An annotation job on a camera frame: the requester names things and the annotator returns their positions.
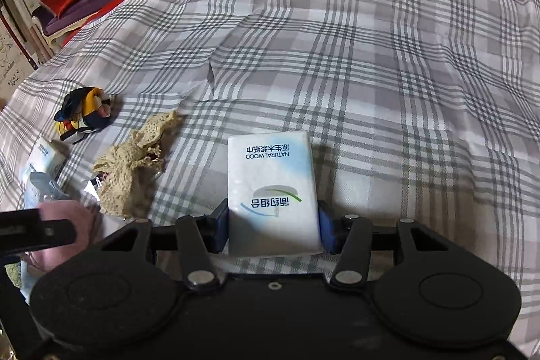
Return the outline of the colourful navy yellow sock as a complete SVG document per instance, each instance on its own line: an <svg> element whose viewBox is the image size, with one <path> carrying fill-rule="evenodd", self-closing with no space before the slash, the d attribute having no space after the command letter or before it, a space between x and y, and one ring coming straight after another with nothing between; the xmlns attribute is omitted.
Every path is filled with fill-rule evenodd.
<svg viewBox="0 0 540 360"><path fill-rule="evenodd" d="M111 99L100 88L84 87L71 91L54 115L59 139L72 144L100 132L110 122Z"/></svg>

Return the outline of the white tissue pack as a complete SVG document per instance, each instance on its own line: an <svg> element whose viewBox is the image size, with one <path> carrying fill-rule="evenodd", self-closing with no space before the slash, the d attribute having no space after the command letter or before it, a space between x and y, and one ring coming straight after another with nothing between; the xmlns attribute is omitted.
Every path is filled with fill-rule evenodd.
<svg viewBox="0 0 540 360"><path fill-rule="evenodd" d="M27 183L30 173L46 173L51 179L57 179L66 161L66 156L51 142L43 137L36 141L21 173L21 181Z"/></svg>
<svg viewBox="0 0 540 360"><path fill-rule="evenodd" d="M322 252L311 142L306 132L228 139L229 254Z"/></svg>

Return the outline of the light blue face mask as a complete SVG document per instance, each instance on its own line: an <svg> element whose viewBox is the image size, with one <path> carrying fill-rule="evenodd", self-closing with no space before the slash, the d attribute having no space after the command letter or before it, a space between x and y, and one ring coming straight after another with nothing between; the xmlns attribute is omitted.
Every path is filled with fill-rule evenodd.
<svg viewBox="0 0 540 360"><path fill-rule="evenodd" d="M55 180L46 173L32 172L28 175L24 197L24 208L34 209L42 202L66 200L65 194ZM32 252L21 257L21 293L29 302L30 294L36 282L44 275L44 269L36 262Z"/></svg>

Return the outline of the beige lace cloth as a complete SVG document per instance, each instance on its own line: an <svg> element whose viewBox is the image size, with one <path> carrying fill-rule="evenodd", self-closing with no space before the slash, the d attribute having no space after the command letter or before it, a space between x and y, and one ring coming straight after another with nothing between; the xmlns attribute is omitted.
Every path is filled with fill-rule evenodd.
<svg viewBox="0 0 540 360"><path fill-rule="evenodd" d="M130 209L138 171L162 171L161 140L167 131L178 127L182 119L175 110L154 114L141 128L132 131L126 141L112 145L95 161L93 172L104 177L97 190L104 214L122 218L135 216Z"/></svg>

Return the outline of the grey plaid bedsheet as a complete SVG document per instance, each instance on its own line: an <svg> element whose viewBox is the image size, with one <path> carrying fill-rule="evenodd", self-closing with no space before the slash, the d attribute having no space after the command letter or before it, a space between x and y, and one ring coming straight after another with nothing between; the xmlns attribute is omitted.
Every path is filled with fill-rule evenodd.
<svg viewBox="0 0 540 360"><path fill-rule="evenodd" d="M319 199L413 218L504 271L523 298L511 339L538 353L539 0L126 0L3 108L3 210L81 86L113 98L113 120L71 148L72 197L157 113L184 117L148 186L157 225L224 199L231 136L306 131Z"/></svg>

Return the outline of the black triangular case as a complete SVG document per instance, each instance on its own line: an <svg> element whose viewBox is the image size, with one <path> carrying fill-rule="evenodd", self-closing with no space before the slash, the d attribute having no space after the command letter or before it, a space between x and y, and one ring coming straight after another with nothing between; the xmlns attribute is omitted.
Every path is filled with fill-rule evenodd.
<svg viewBox="0 0 540 360"><path fill-rule="evenodd" d="M77 232L68 219L42 220L37 209L2 213L1 257L71 245Z"/></svg>

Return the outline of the pink knitted pouch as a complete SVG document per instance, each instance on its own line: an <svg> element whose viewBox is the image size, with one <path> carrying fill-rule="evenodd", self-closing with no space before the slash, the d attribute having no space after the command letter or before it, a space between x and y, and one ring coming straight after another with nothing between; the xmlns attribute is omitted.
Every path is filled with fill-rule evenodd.
<svg viewBox="0 0 540 360"><path fill-rule="evenodd" d="M45 222L46 249L28 253L31 264L49 272L87 249L94 213L75 200L42 202L37 206Z"/></svg>

